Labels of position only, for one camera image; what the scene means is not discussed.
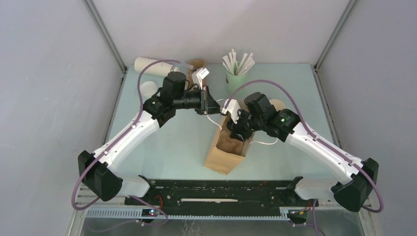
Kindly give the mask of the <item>single white paper cup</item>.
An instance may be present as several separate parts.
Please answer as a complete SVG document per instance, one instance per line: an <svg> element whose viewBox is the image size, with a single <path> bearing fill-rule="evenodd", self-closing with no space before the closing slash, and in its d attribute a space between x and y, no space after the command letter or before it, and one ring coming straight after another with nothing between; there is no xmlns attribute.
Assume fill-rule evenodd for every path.
<svg viewBox="0 0 417 236"><path fill-rule="evenodd" d="M278 100L278 99L270 99L269 102L270 102L271 105L274 106L274 108L278 112L281 111L281 110L283 110L283 109L285 109L285 104L281 100Z"/></svg>

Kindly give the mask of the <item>brown paper bag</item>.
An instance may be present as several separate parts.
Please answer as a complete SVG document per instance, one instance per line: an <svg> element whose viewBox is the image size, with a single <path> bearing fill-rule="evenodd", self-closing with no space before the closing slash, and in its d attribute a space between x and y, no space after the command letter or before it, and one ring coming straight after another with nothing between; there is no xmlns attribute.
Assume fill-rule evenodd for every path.
<svg viewBox="0 0 417 236"><path fill-rule="evenodd" d="M232 132L227 128L228 122L232 122L230 114L224 116L220 123L215 123L218 128L207 152L204 166L212 171L227 175L235 169L246 157L250 147L254 143L262 145L274 145L278 142L261 142L254 140L254 134L249 135L246 141L240 141L230 137Z"/></svg>

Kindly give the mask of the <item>stack of white paper cups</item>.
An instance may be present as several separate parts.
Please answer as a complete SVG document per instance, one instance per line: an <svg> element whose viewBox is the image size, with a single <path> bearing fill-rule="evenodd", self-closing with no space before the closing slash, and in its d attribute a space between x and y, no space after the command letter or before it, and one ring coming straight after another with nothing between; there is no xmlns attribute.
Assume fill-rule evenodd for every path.
<svg viewBox="0 0 417 236"><path fill-rule="evenodd" d="M149 64L156 62L156 59L150 59L145 57L137 57L134 62L134 69L136 72L141 72ZM170 72L179 72L179 68L174 66L172 62L159 62L150 66L144 73L165 77Z"/></svg>

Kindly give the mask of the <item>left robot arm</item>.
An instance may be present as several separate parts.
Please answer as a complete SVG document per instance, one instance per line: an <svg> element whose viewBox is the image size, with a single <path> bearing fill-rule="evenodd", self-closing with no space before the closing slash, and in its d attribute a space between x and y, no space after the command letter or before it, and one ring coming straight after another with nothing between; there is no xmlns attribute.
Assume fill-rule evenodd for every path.
<svg viewBox="0 0 417 236"><path fill-rule="evenodd" d="M220 105L203 84L208 74L205 67L198 69L192 74L193 84L186 88L186 75L170 72L162 87L143 103L142 112L121 132L93 153L83 151L78 156L83 184L104 202L118 195L133 195L144 205L153 203L151 182L144 176L123 177L119 167L139 143L174 117L176 110L193 109L199 115L220 113Z"/></svg>

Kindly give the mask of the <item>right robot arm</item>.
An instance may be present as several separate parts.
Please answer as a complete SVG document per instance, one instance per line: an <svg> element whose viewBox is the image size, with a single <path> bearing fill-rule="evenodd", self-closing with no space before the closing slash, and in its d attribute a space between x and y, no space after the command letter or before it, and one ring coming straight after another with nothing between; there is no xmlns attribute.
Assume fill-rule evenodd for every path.
<svg viewBox="0 0 417 236"><path fill-rule="evenodd" d="M227 99L221 113L230 115L230 138L247 141L254 132L264 131L283 143L292 145L326 167L336 178L326 191L345 209L358 212L376 184L379 164L372 158L351 156L317 134L300 115L290 109L276 109L268 98L255 92L244 99L243 109L235 99Z"/></svg>

